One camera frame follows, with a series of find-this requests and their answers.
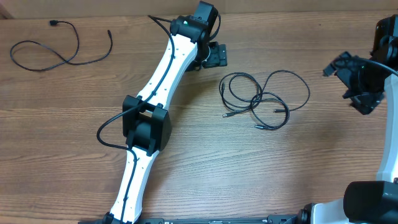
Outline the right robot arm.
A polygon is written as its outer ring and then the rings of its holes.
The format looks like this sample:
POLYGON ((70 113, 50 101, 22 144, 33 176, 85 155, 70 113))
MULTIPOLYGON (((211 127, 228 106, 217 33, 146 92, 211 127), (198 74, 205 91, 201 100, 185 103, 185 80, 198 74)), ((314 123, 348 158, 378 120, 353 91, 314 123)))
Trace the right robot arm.
POLYGON ((343 52, 324 69, 347 87, 343 98, 362 115, 387 100, 382 159, 373 181, 351 182, 343 198, 309 203, 287 223, 397 223, 397 15, 376 24, 370 58, 343 52))

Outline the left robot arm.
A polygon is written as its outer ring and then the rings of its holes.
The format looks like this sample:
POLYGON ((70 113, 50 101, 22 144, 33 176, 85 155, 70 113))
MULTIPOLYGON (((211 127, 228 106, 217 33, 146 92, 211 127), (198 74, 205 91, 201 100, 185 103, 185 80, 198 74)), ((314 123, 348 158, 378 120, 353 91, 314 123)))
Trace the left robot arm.
POLYGON ((165 31, 169 41, 154 74, 137 96, 125 97, 120 114, 105 122, 122 119, 127 158, 116 201, 100 223, 138 222, 150 169, 172 132, 169 106, 183 74, 228 64, 226 46, 214 40, 218 31, 213 27, 220 22, 218 10, 204 1, 194 14, 171 20, 165 31))

